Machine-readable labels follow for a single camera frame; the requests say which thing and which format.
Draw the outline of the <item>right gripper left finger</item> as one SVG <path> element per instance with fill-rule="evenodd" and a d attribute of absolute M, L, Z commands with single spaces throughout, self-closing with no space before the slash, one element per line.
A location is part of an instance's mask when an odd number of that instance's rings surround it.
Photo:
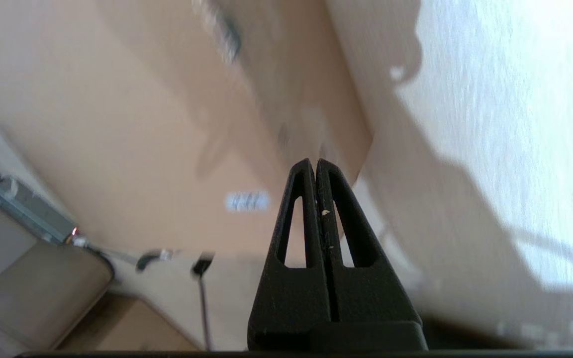
<path fill-rule="evenodd" d="M 248 320 L 250 349 L 308 349 L 312 329 L 331 319 L 311 161 L 289 171 L 284 196 Z M 285 265 L 293 211 L 300 198 L 305 267 Z"/>

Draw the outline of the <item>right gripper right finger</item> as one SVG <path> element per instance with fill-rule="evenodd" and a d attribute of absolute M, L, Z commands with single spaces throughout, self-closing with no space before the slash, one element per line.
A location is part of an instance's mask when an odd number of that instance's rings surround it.
<path fill-rule="evenodd" d="M 321 242 L 336 322 L 417 322 L 407 296 L 338 166 L 316 168 Z"/>

